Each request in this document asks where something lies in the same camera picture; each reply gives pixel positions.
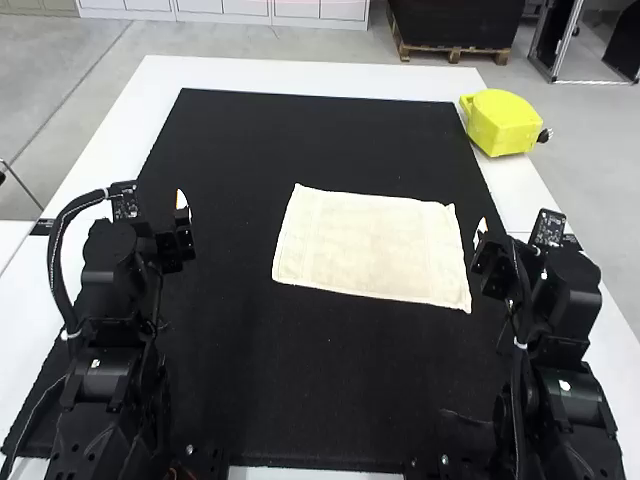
white towel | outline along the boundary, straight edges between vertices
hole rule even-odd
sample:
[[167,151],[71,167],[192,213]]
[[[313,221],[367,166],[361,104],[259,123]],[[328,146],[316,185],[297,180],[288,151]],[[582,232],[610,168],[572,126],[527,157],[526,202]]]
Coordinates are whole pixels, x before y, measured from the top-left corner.
[[453,204],[325,192],[296,184],[278,237],[272,278],[471,313]]

gray floor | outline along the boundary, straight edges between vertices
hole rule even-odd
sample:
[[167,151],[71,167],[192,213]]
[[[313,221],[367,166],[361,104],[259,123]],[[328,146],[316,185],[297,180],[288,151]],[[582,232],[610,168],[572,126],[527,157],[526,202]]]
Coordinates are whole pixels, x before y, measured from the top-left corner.
[[[553,140],[538,146],[531,159],[640,336],[640,86],[547,85],[526,59],[532,33],[520,29],[507,67],[468,56],[461,66],[477,67],[490,87],[524,96],[554,128]],[[597,40],[583,28],[561,78],[615,78],[598,60]],[[152,53],[399,63],[379,3],[367,32],[0,15],[0,157],[13,162],[41,203],[54,194],[144,55]],[[411,61],[420,64],[447,63],[439,55]],[[12,180],[2,186],[0,218],[38,214]]]

yellow device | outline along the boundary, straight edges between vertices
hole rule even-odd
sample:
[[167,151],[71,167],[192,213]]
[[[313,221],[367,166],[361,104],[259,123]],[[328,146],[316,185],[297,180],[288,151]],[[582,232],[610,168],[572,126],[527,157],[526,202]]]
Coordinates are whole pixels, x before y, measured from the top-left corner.
[[487,89],[462,95],[460,106],[467,114],[469,138],[490,157],[529,152],[541,137],[542,118],[515,93]]

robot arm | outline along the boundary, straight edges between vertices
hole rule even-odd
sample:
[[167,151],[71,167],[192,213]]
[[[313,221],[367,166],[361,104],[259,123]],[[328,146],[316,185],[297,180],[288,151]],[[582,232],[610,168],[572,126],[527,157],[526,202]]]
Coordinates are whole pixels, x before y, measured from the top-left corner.
[[[154,233],[136,189],[123,182],[83,195],[53,224],[47,266],[70,366],[49,395],[62,413],[47,480],[158,479],[169,469],[169,380],[155,339],[163,277],[195,258],[191,213],[176,206],[172,228]],[[64,231],[80,211],[105,199],[113,222],[97,220],[89,231],[82,290],[72,306],[60,268]],[[28,423],[36,421],[32,414]]]
[[616,424],[582,360],[602,305],[600,269],[563,244],[565,217],[541,210],[528,243],[483,235],[471,265],[509,321],[498,352],[514,374],[497,397],[493,466],[517,480],[623,479]]

white table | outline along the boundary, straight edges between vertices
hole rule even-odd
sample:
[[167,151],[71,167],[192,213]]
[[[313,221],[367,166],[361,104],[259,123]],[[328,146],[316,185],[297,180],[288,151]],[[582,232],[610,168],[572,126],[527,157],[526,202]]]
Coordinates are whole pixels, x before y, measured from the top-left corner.
[[34,223],[31,220],[0,220],[0,275],[29,235]]
[[[149,56],[112,107],[78,162],[51,200],[43,217],[54,217],[67,202],[94,188],[136,178],[180,89],[235,90],[332,97],[451,101],[485,88],[475,69],[347,65],[262,60]],[[507,232],[523,239],[542,207],[559,210],[544,182],[525,155],[490,160],[476,158]],[[110,216],[103,203],[78,216],[63,248],[63,270],[70,296],[80,290],[81,249],[96,218]],[[0,277],[0,437],[8,431],[51,347],[62,319],[49,293],[45,269],[46,238],[29,237]],[[635,366],[638,345],[629,325],[604,285],[603,307],[591,332],[586,360],[601,382],[619,427],[627,477],[640,478],[640,396]],[[7,319],[20,319],[16,327]],[[20,365],[20,371],[14,368]],[[46,462],[16,464],[15,478],[40,479]],[[289,477],[313,480],[314,471],[232,468],[234,479]],[[333,473],[336,478],[378,478],[379,474]]]

